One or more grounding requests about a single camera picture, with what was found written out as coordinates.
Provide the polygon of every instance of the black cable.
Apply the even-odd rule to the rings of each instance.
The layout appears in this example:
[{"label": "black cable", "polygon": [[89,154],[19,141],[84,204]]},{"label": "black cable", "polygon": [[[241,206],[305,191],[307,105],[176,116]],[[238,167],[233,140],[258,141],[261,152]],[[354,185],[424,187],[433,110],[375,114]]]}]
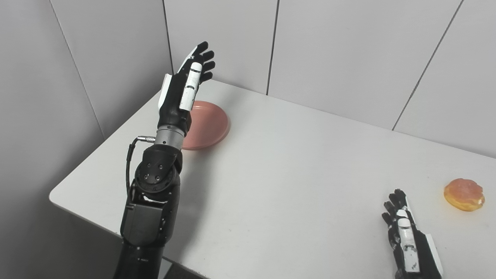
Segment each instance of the black cable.
[{"label": "black cable", "polygon": [[129,145],[129,149],[127,150],[126,164],[125,164],[125,187],[127,189],[127,193],[129,193],[129,189],[131,188],[129,182],[129,168],[131,165],[131,158],[134,148],[136,147],[136,143],[138,142],[138,138],[135,138],[132,143]]}]

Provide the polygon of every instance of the robotic hand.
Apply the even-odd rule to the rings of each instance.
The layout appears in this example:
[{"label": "robotic hand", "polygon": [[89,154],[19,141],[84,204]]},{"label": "robotic hand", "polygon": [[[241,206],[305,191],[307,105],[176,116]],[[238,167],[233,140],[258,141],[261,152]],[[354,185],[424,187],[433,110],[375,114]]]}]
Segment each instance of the robotic hand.
[{"label": "robotic hand", "polygon": [[387,212],[382,218],[398,267],[395,279],[441,279],[443,270],[433,238],[417,229],[405,193],[396,189],[384,207]]},{"label": "robotic hand", "polygon": [[[114,279],[157,279],[164,246],[172,236],[179,205],[181,148],[191,127],[190,111],[199,85],[212,78],[213,51],[203,42],[175,75],[166,74],[159,99],[156,137],[139,136],[129,145],[127,201],[121,223],[123,248]],[[143,152],[132,183],[129,163],[136,142],[153,143]]]}]

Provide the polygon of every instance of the panel seam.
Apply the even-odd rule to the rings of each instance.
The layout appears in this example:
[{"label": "panel seam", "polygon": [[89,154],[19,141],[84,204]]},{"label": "panel seam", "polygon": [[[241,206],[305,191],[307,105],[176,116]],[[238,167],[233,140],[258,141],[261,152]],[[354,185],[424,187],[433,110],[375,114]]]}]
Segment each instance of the panel seam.
[{"label": "panel seam", "polygon": [[81,85],[83,86],[83,90],[84,90],[84,93],[86,94],[86,98],[88,99],[88,102],[90,103],[90,107],[91,107],[91,111],[93,112],[93,116],[95,117],[98,128],[100,129],[100,132],[102,133],[102,138],[105,140],[105,135],[103,134],[102,126],[100,125],[100,122],[98,121],[98,118],[96,117],[95,109],[93,108],[93,104],[91,103],[88,92],[86,91],[86,86],[84,86],[83,79],[81,78],[81,74],[79,73],[79,69],[77,68],[76,61],[74,60],[74,56],[72,55],[72,51],[70,50],[69,43],[67,42],[67,39],[65,38],[65,34],[63,33],[59,17],[57,16],[57,13],[55,12],[54,5],[52,4],[52,0],[49,0],[49,2],[50,2],[50,6],[52,6],[52,11],[54,11],[55,19],[57,19],[57,23],[59,24],[59,28],[61,30],[63,39],[65,41],[65,45],[67,45],[67,49],[69,50],[69,54],[70,54],[70,57],[72,59],[72,63],[74,64],[74,67],[76,68],[77,75],[79,77],[79,80],[81,81]]},{"label": "panel seam", "polygon": [[171,74],[174,74],[174,65],[172,64],[171,39],[169,37],[169,25],[167,24],[167,13],[165,12],[165,0],[162,0],[162,6],[164,8],[165,32],[167,35],[167,45],[169,46],[169,59],[171,60]]},{"label": "panel seam", "polygon": [[459,11],[459,9],[460,9],[460,7],[462,6],[462,3],[463,3],[464,1],[465,1],[465,0],[462,0],[462,1],[460,2],[460,4],[458,5],[458,7],[457,7],[457,8],[456,8],[456,10],[455,10],[455,13],[454,13],[454,14],[453,14],[453,16],[451,17],[451,20],[449,21],[448,26],[446,27],[446,29],[445,29],[444,33],[442,34],[441,39],[440,39],[440,40],[439,40],[439,42],[437,43],[437,45],[436,45],[436,47],[435,47],[435,49],[434,49],[434,52],[433,52],[433,53],[432,53],[432,55],[431,55],[431,58],[429,58],[429,61],[427,62],[426,67],[425,67],[425,68],[424,68],[424,70],[422,71],[422,74],[420,75],[419,80],[418,80],[418,81],[417,81],[417,83],[415,84],[415,87],[413,87],[413,91],[412,91],[412,93],[410,94],[410,96],[408,97],[408,100],[406,101],[405,106],[404,106],[404,107],[403,107],[403,109],[401,110],[401,113],[400,113],[400,115],[398,116],[398,119],[396,119],[396,122],[394,123],[393,129],[391,129],[392,131],[394,131],[394,129],[396,128],[396,125],[398,125],[398,122],[400,121],[401,116],[402,116],[402,115],[403,115],[403,113],[405,112],[405,109],[406,109],[406,107],[408,106],[408,103],[410,103],[410,100],[412,99],[413,94],[415,93],[415,91],[417,91],[417,88],[419,87],[420,81],[421,81],[421,80],[422,80],[422,78],[424,77],[424,74],[426,73],[427,68],[428,68],[428,67],[429,67],[429,65],[431,64],[431,61],[433,60],[435,53],[437,52],[437,50],[438,50],[439,46],[441,45],[441,42],[443,41],[443,39],[444,39],[444,37],[445,37],[446,33],[448,32],[448,29],[450,28],[451,24],[453,23],[453,20],[455,19],[456,14],[458,13],[458,11]]},{"label": "panel seam", "polygon": [[277,17],[279,16],[279,1],[280,0],[277,0],[276,18],[274,21],[274,34],[272,35],[272,50],[270,51],[269,76],[267,77],[267,91],[265,92],[265,95],[267,95],[267,96],[269,95],[270,74],[272,72],[272,59],[274,58],[274,45],[276,42]]}]

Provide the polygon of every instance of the pink plate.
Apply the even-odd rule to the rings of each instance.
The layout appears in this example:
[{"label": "pink plate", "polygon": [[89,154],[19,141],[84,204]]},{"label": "pink plate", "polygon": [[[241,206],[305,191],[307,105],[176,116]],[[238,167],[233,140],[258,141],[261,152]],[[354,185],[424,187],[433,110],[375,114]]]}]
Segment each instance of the pink plate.
[{"label": "pink plate", "polygon": [[183,149],[197,150],[223,140],[229,131],[229,119],[217,105],[195,101],[191,110],[191,129],[183,142]]}]

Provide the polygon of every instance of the wall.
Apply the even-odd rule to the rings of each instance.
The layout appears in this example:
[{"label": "wall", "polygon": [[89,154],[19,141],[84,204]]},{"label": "wall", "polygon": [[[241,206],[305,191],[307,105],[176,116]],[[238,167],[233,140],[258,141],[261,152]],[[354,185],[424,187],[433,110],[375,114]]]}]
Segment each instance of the wall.
[{"label": "wall", "polygon": [[164,0],[174,70],[198,43],[215,51],[214,79],[265,94],[277,0]]},{"label": "wall", "polygon": [[396,131],[496,158],[495,14],[464,1]]},{"label": "wall", "polygon": [[53,4],[0,1],[0,278],[107,279],[121,240],[48,194],[172,71],[163,5]]},{"label": "wall", "polygon": [[175,67],[205,38],[216,80],[260,93],[268,83],[273,97],[496,157],[488,0],[165,6]]}]

